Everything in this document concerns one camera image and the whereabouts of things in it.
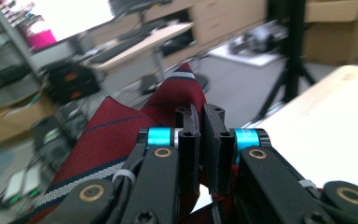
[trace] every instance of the tripod leg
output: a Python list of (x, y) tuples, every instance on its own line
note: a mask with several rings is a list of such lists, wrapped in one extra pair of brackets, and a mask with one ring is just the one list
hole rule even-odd
[(300, 65), (300, 75), (304, 76), (311, 86), (316, 83), (315, 79), (310, 75), (307, 68), (304, 67), (303, 63)]
[(263, 107), (261, 107), (260, 112), (258, 112), (257, 116), (252, 119), (251, 123), (255, 123), (262, 118), (264, 118), (269, 111), (269, 108), (272, 104), (272, 101), (275, 99), (276, 94), (278, 93), (279, 89), (281, 88), (281, 85), (286, 80), (288, 74), (288, 69), (284, 68), (283, 72), (279, 76), (278, 80), (275, 82), (274, 87), (272, 88), (271, 92), (269, 93), (269, 96), (266, 100), (266, 102), (263, 104)]

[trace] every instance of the black case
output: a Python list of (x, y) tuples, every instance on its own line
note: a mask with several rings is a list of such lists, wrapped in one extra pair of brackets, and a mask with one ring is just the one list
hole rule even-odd
[(100, 90), (93, 72), (78, 64), (59, 61), (43, 69), (45, 75), (48, 75), (46, 90), (51, 99), (59, 105), (90, 96)]

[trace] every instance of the necktie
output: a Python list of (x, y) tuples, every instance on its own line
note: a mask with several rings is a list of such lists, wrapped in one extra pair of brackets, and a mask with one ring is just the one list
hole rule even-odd
[[(50, 183), (42, 202), (34, 210), (31, 223), (52, 212), (76, 185), (90, 179), (111, 179), (130, 155), (140, 129), (174, 127), (175, 108), (189, 104), (196, 107), (202, 122), (205, 103), (202, 88), (188, 63), (182, 64), (164, 80), (141, 110), (106, 97)], [(181, 195), (181, 222), (223, 223), (230, 219), (232, 194), (215, 198), (215, 203), (190, 216), (197, 199), (198, 195)]]

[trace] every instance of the pink object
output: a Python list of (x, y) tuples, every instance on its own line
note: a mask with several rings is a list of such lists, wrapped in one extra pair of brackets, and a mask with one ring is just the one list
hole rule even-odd
[(33, 50), (45, 48), (51, 44), (57, 43), (51, 30), (42, 31), (35, 35), (27, 36), (28, 44)]

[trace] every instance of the blue ring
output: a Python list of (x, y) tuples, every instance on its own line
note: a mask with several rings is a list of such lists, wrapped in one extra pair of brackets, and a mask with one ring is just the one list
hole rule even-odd
[(240, 155), (244, 148), (251, 146), (260, 146), (257, 131), (255, 129), (235, 129), (237, 135), (237, 159), (235, 163), (240, 163)]
[(149, 128), (148, 146), (169, 146), (171, 144), (171, 128)]

